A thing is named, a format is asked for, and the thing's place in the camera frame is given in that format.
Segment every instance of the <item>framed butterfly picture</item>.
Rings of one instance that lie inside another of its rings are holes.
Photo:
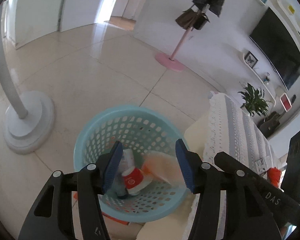
[[[257,58],[250,51],[244,56],[244,61],[250,68],[253,68],[258,62]]]

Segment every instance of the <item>television screen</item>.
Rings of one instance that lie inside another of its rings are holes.
[[[270,8],[250,38],[266,55],[289,89],[300,76],[300,51],[286,27]]]

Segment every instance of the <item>plant pot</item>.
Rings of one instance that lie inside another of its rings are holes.
[[[244,107],[241,107],[241,110],[247,115],[247,116],[251,116],[251,114],[249,113],[249,111],[247,110],[247,108],[244,106]]]

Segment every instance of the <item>silver screw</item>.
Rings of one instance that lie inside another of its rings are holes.
[[[92,170],[94,170],[95,168],[96,168],[97,166],[95,165],[95,164],[89,164],[88,166],[87,166],[87,169],[89,170],[89,171],[92,171]]]
[[[60,175],[61,175],[61,171],[55,171],[53,173],[53,177],[55,177],[55,178],[59,177]]]
[[[210,169],[210,164],[209,163],[202,163],[201,164],[201,167],[203,168],[203,169],[205,169],[205,170],[208,170],[208,169]]]
[[[245,175],[245,173],[242,170],[237,170],[237,175],[240,177],[243,177]]]

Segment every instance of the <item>blue plastic basket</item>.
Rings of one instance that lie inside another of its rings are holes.
[[[137,167],[143,155],[155,150],[175,156],[175,141],[183,139],[178,129],[160,114],[137,106],[109,108],[86,124],[74,147],[74,169],[81,170],[108,153],[116,140],[132,148]],[[187,189],[153,181],[138,196],[118,199],[112,189],[99,195],[101,210],[120,220],[149,222],[172,213],[186,197]]]

